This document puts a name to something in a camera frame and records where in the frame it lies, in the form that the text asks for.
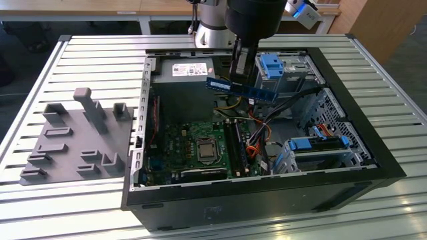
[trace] metal workbench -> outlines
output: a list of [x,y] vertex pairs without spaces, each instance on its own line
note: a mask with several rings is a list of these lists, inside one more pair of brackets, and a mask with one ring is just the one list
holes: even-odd
[[120,210],[123,178],[19,185],[51,102],[78,87],[102,106],[138,107],[146,49],[194,48],[186,35],[74,36],[60,41],[0,145],[0,239],[417,239],[427,232],[427,118],[361,43],[345,35],[277,35],[262,47],[319,47],[407,178],[317,214],[150,233]]

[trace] power supply label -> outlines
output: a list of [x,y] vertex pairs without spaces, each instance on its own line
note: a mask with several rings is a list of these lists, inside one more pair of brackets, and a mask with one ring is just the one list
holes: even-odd
[[172,77],[208,75],[207,63],[179,63],[172,65]]

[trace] ram slot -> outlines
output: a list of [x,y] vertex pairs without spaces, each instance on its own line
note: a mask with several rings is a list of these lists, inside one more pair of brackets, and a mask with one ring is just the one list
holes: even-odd
[[242,138],[242,131],[241,131],[241,128],[239,128],[238,120],[234,121],[234,131],[235,131],[235,135],[237,135],[237,138],[238,138],[239,166],[241,166],[241,170],[246,174],[249,172],[247,169],[249,169],[250,165],[249,165],[246,143],[245,143],[245,140]]
[[234,122],[225,121],[223,129],[225,129],[227,153],[229,153],[233,176],[242,177],[245,171],[242,171],[241,164],[239,164],[241,151],[239,151],[239,143],[238,143],[237,130],[234,128],[234,124],[235,124]]

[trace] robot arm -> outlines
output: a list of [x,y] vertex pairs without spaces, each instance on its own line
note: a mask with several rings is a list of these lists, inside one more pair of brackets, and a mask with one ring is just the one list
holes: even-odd
[[237,35],[230,68],[234,82],[251,84],[259,41],[278,32],[285,10],[309,29],[319,19],[309,0],[227,1],[226,26]]
[[283,12],[310,29],[321,15],[310,0],[187,0],[202,4],[196,45],[229,47],[230,31],[235,34],[230,79],[250,84],[261,39],[270,38],[279,29]]

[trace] blue ram stick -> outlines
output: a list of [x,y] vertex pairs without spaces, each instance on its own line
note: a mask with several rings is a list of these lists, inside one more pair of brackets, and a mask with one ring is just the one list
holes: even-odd
[[212,77],[206,78],[206,88],[270,103],[274,103],[278,97],[278,93],[273,91],[267,91]]

